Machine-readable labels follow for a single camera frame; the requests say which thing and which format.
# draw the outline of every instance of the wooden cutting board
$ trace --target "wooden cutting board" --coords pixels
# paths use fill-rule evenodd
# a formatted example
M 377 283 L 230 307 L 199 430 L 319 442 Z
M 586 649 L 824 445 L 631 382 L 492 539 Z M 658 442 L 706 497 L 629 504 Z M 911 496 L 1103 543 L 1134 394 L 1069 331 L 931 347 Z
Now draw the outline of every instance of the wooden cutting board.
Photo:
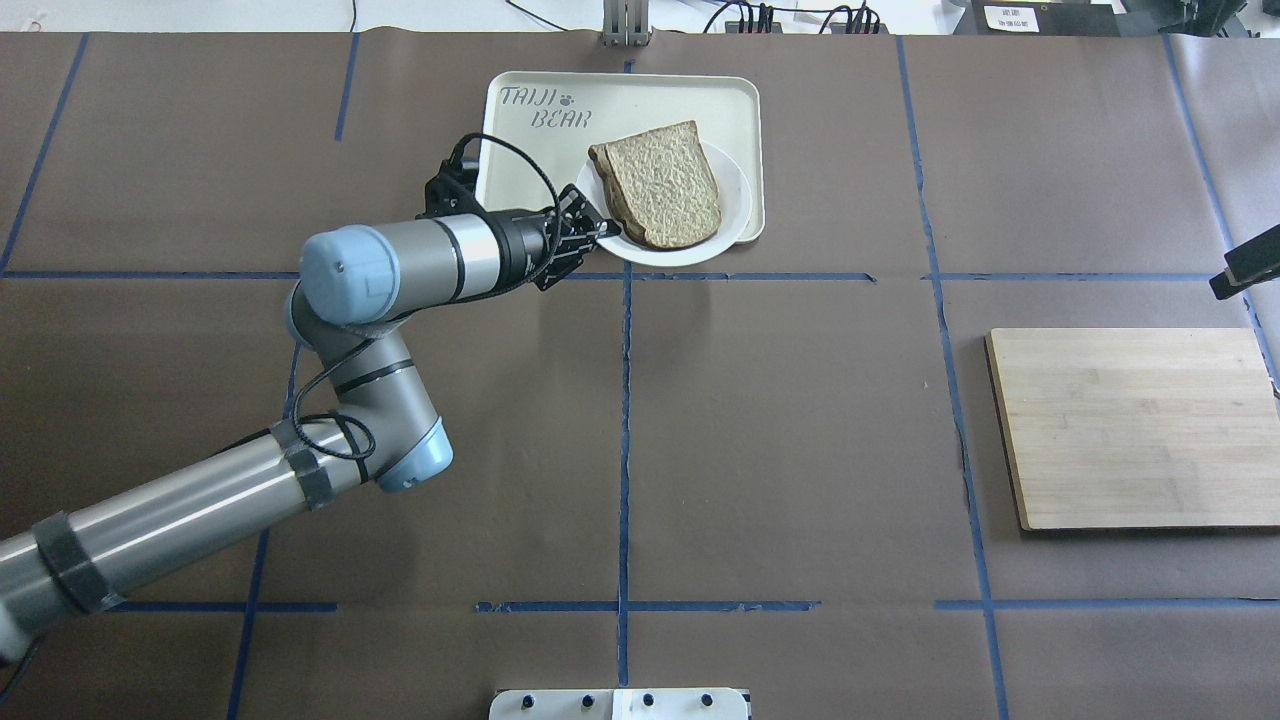
M 1280 525 L 1252 331 L 997 328 L 987 357 L 1023 528 Z

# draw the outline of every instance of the metal bracket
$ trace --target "metal bracket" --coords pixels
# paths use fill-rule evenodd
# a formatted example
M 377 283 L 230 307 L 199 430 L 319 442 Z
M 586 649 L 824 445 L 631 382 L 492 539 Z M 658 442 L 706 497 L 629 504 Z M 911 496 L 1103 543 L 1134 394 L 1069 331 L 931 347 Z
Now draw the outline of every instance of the metal bracket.
M 750 720 L 751 694 L 732 688 L 503 691 L 489 720 Z
M 604 45 L 649 45 L 649 0 L 604 0 Z

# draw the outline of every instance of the bread slice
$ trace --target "bread slice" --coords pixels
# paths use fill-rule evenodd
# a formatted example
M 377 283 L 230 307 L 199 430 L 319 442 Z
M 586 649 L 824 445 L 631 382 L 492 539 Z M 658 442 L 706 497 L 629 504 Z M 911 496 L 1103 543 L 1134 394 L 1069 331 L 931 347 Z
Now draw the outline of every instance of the bread slice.
M 719 229 L 719 187 L 694 120 L 593 145 L 588 155 L 604 179 L 609 213 L 631 240 L 680 250 Z

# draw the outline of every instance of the black cable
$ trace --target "black cable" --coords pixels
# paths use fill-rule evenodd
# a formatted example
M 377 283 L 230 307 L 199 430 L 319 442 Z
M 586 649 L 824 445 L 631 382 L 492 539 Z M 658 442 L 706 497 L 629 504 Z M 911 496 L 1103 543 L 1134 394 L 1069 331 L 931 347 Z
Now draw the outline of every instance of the black cable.
M 248 443 L 253 442 L 255 439 L 257 439 L 257 438 L 262 438 L 262 437 L 266 437 L 266 436 L 269 436 L 269 434 L 271 434 L 271 430 L 270 430 L 270 428 L 264 428 L 264 429 L 261 429 L 261 430 L 257 430 L 257 432 L 253 432 L 253 433 L 250 433 L 250 434 L 247 434 L 247 436 L 244 436 L 244 437 L 239 438 L 238 441 L 236 441 L 236 442 L 233 442 L 233 443 L 228 445 L 227 447 L 224 447 L 224 448 L 219 450 L 219 451 L 218 451 L 218 452 L 215 452 L 214 455 L 221 455 L 221 454 L 227 452 L 228 450 L 236 450 L 237 447 L 239 447 L 239 446 L 242 446 L 242 445 L 248 445 Z
M 529 15 L 530 18 L 534 18 L 535 20 L 538 20 L 540 23 L 549 24 L 549 26 L 552 26 L 556 29 L 564 29 L 564 31 L 570 29 L 570 28 L 567 28 L 564 26 L 558 26 L 558 24 L 548 20 L 547 18 L 539 15 L 538 13 L 530 10 L 529 8 L 521 6 L 520 4 L 515 3 L 513 0 L 507 0 L 507 4 L 511 5 L 512 8 L 520 10 L 521 13 Z
M 822 20 L 822 27 L 818 28 L 818 35 L 822 35 L 823 32 L 826 32 L 827 26 L 831 24 L 831 19 L 835 18 L 836 13 L 840 13 L 841 10 L 844 10 L 845 13 L 852 13 L 854 12 L 854 9 L 850 8 L 849 5 L 836 5 L 835 8 L 832 8 L 827 13 L 827 19 Z
M 339 368 L 342 368 L 347 363 L 351 363 L 361 352 L 369 350 L 371 345 L 374 345 L 372 338 L 366 338 L 361 341 L 360 345 L 352 347 L 351 350 L 347 351 L 346 355 L 339 357 L 337 363 L 329 365 L 328 368 L 321 370 L 316 377 L 307 380 L 307 384 L 302 386 L 302 389 L 300 389 L 298 393 L 293 396 L 293 402 L 289 404 L 289 424 L 293 425 L 293 432 L 298 436 L 298 439 L 302 441 L 302 445 L 306 445 L 311 450 L 315 450 L 316 452 L 320 452 L 323 455 L 337 457 L 338 460 L 352 460 L 355 462 L 360 462 L 372 456 L 374 450 L 378 448 L 378 441 L 374 439 L 374 433 L 372 430 L 369 429 L 369 425 L 361 423 L 358 419 L 352 418 L 351 415 L 343 415 L 340 413 L 333 413 L 329 415 L 330 418 L 333 418 L 335 423 L 338 423 L 340 419 L 340 421 L 343 423 L 355 425 L 356 428 L 360 429 L 361 433 L 365 434 L 365 438 L 369 439 L 369 447 L 364 450 L 360 450 L 355 445 L 351 445 L 352 452 L 342 452 L 338 450 L 329 450 L 328 447 L 311 439 L 311 436 L 308 436 L 306 429 L 302 428 L 303 424 L 302 418 L 298 416 L 298 411 L 302 407 L 302 401 L 306 400 L 307 395 L 310 395 L 311 391 L 316 388 L 316 386 L 323 383 L 325 378 L 334 374 Z
M 0 705 L 4 705 L 9 700 L 9 696 L 13 694 L 13 691 L 18 688 L 18 682 L 27 674 L 27 670 L 31 667 L 31 661 L 36 659 L 36 651 L 40 650 L 40 643 L 45 638 L 36 638 L 31 641 L 29 646 L 27 646 L 26 655 L 23 655 L 22 660 L 18 661 L 18 666 L 14 667 L 13 675 L 9 675 L 9 680 L 4 684 L 4 689 L 0 691 Z
M 707 19 L 707 27 L 703 28 L 703 32 L 704 33 L 710 32 L 712 24 L 716 23 L 716 18 L 718 18 L 721 13 L 723 13 L 724 10 L 728 10 L 730 8 L 737 8 L 737 12 L 739 12 L 737 29 L 739 29 L 739 32 L 742 32 L 742 15 L 741 15 L 741 13 L 742 13 L 742 5 L 746 5 L 748 8 L 751 6 L 750 3 L 746 3 L 744 0 L 728 0 L 727 3 L 724 3 L 723 5 L 721 5 L 719 8 L 717 8 L 716 12 L 712 13 L 712 17 Z
M 538 163 L 532 158 L 529 156 L 527 152 L 525 152 L 520 147 L 516 147 L 515 145 L 507 142 L 506 140 L 503 140 L 500 137 L 494 137 L 492 135 L 483 133 L 483 132 L 471 132 L 471 133 L 467 133 L 467 135 L 462 136 L 462 140 L 460 140 L 458 143 L 453 146 L 453 154 L 449 156 L 449 164 L 451 165 L 461 167 L 461 163 L 462 163 L 462 151 L 466 150 L 467 145 L 470 145 L 472 140 L 489 141 L 489 142 L 493 142 L 494 145 L 499 145 L 502 147 L 506 147 L 507 150 L 511 150 L 516 155 L 520 155 L 521 160 L 524 160 L 525 163 L 529 163 L 529 167 L 532 168 L 535 173 L 538 173 L 539 178 L 541 178 L 543 184 L 547 187 L 547 192 L 549 192 L 550 196 L 552 196 L 552 205 L 550 206 L 553 208 L 553 214 L 552 214 L 552 220 L 550 220 L 550 223 L 552 223 L 550 246 L 547 249 L 547 256 L 543 258 L 541 263 L 539 263 L 531 270 L 529 270 L 529 273 L 526 273 L 525 277 L 520 279 L 520 282 L 515 282 L 515 283 L 512 283 L 512 284 L 509 284 L 507 287 L 503 287 L 503 288 L 494 288 L 494 290 L 490 290 L 489 292 L 483 292 L 480 295 L 474 295 L 471 297 L 465 297 L 462 300 L 454 300 L 453 305 L 457 305 L 457 304 L 461 304 L 461 302 L 475 302 L 477 300 L 488 300 L 490 297 L 497 297 L 499 295 L 506 295 L 506 293 L 508 293 L 508 292 L 511 292 L 511 291 L 513 291 L 513 290 L 516 290 L 516 288 L 518 288 L 518 287 L 529 283 L 530 281 L 538 278 L 543 273 L 545 273 L 547 268 L 549 268 L 550 264 L 556 260 L 556 254 L 559 252 L 559 246 L 561 246 L 561 223 L 564 219 L 564 213 L 561 209 L 561 204 L 559 204 L 559 196 L 556 195 L 556 186 L 552 184 L 552 181 L 550 181 L 550 178 L 547 177 L 547 173 L 543 172 L 543 169 L 538 165 Z

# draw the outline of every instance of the light blue joint cap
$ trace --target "light blue joint cap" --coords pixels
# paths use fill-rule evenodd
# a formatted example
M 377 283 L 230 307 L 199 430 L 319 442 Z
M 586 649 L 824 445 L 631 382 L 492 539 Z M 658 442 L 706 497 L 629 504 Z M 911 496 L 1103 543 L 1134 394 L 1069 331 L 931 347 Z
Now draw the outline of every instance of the light blue joint cap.
M 378 320 L 399 293 L 396 250 L 369 225 L 311 236 L 302 246 L 300 270 L 311 309 L 335 325 Z
M 453 446 L 444 434 L 444 419 L 438 419 L 399 462 L 378 478 L 384 492 L 401 492 L 439 474 L 453 462 Z

